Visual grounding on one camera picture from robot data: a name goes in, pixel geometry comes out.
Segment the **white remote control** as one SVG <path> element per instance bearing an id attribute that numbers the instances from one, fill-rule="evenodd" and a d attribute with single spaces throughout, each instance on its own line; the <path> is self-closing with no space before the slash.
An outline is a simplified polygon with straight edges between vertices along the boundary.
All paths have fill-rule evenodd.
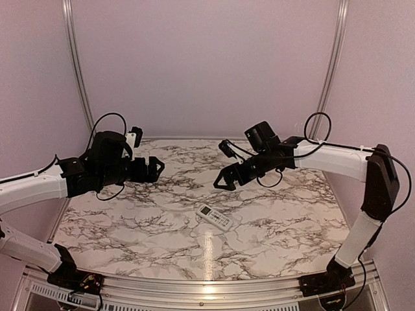
<path id="1" fill-rule="evenodd" d="M 222 231 L 229 231 L 233 225 L 233 220 L 206 204 L 198 207 L 196 214 Z"/>

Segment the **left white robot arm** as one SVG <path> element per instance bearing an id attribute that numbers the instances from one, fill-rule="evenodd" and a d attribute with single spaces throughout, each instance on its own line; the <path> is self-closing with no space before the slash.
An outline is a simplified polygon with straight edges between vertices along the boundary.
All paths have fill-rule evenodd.
<path id="1" fill-rule="evenodd" d="M 154 183 L 165 165 L 157 157 L 134 154 L 141 142 L 141 130 L 126 134 L 99 132 L 80 157 L 54 159 L 46 168 L 1 181 L 1 214 L 53 199 L 74 198 L 87 192 L 99 193 L 109 185 L 126 182 Z M 68 288 L 77 288 L 82 274 L 65 247 L 37 240 L 1 222 L 1 253 L 56 272 Z"/>

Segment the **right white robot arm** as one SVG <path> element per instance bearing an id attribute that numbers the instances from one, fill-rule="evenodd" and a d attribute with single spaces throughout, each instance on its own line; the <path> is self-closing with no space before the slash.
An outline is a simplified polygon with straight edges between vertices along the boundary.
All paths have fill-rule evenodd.
<path id="1" fill-rule="evenodd" d="M 392 214 L 399 192 L 399 180 L 387 146 L 374 149 L 315 143 L 292 136 L 281 141 L 268 122 L 245 132 L 255 154 L 223 168 L 213 186 L 233 191 L 271 170 L 306 168 L 347 176 L 365 184 L 361 211 L 340 249 L 322 274 L 321 284 L 335 290 L 342 284 L 351 265 L 373 242 L 382 224 Z"/>

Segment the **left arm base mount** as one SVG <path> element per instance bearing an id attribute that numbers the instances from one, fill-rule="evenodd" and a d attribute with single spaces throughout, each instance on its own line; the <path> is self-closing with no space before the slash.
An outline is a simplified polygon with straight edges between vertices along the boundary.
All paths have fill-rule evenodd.
<path id="1" fill-rule="evenodd" d="M 79 270 L 67 248 L 59 244 L 55 244 L 54 247 L 58 250 L 61 264 L 56 271 L 49 272 L 47 282 L 75 293 L 99 295 L 101 293 L 103 275 Z"/>

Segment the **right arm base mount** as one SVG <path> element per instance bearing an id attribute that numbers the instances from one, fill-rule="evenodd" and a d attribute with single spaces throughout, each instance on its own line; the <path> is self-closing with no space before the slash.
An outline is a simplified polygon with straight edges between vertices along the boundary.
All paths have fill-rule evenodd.
<path id="1" fill-rule="evenodd" d="M 299 278 L 300 291 L 304 297 L 326 294 L 355 286 L 356 282 L 351 267 L 345 268 L 333 257 L 326 271 Z"/>

